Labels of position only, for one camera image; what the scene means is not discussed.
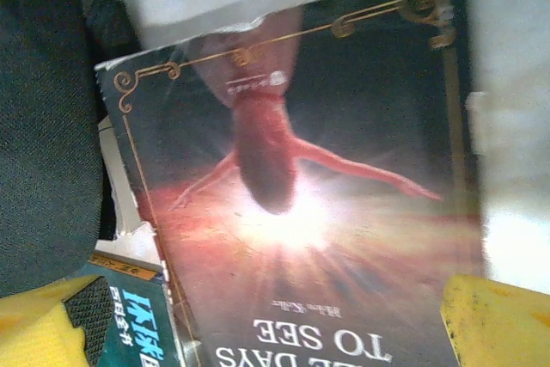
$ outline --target book cover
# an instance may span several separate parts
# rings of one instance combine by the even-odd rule
[[[481,274],[467,0],[320,0],[97,68],[191,365],[449,366]]]
[[[114,302],[98,367],[181,367],[162,273],[93,254],[71,277],[90,274],[107,279]]]

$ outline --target book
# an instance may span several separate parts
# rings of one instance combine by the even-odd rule
[[[480,275],[467,0],[318,0],[96,67],[188,365],[448,366]]]
[[[95,253],[68,278],[102,275],[114,303],[98,367],[181,367],[183,354],[162,271]]]

